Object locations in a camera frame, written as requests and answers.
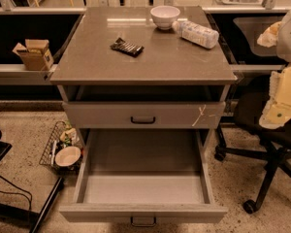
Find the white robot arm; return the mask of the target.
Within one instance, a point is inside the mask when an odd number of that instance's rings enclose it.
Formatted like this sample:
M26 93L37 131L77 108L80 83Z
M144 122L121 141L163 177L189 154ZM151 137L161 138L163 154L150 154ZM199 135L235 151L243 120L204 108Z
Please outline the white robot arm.
M288 63L280 73L272 71L270 99L259 118L262 127L277 129L291 119L291 10L281 21L268 27L259 36L257 44L275 47L276 55Z

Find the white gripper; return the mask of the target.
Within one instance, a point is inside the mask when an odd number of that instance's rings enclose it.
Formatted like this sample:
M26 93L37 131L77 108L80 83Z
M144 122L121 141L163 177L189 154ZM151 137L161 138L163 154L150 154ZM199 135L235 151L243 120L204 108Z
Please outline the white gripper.
M281 22L269 26L257 39L257 44L270 48L277 44ZM270 98L276 104L268 103L259 118L259 125L267 129L282 127L291 119L291 64L281 73L272 71L270 77Z

